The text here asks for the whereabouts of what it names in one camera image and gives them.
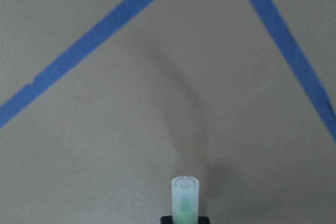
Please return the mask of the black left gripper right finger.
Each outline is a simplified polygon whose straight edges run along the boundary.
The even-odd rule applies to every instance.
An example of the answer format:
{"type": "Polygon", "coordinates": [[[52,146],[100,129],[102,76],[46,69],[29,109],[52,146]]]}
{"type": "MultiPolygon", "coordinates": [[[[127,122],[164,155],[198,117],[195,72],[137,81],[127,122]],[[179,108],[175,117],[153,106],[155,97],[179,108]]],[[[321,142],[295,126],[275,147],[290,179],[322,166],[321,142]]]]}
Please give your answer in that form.
{"type": "Polygon", "coordinates": [[[198,224],[210,224],[210,219],[207,216],[199,216],[198,224]]]}

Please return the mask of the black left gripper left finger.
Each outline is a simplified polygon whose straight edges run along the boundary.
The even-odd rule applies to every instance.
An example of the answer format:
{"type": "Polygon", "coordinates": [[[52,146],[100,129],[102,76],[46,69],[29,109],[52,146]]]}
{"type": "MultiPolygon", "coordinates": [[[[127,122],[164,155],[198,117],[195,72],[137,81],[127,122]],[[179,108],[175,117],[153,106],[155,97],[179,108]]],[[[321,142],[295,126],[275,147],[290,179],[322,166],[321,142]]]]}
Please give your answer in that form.
{"type": "Polygon", "coordinates": [[[162,216],[160,218],[160,224],[173,224],[172,216],[162,216]]]}

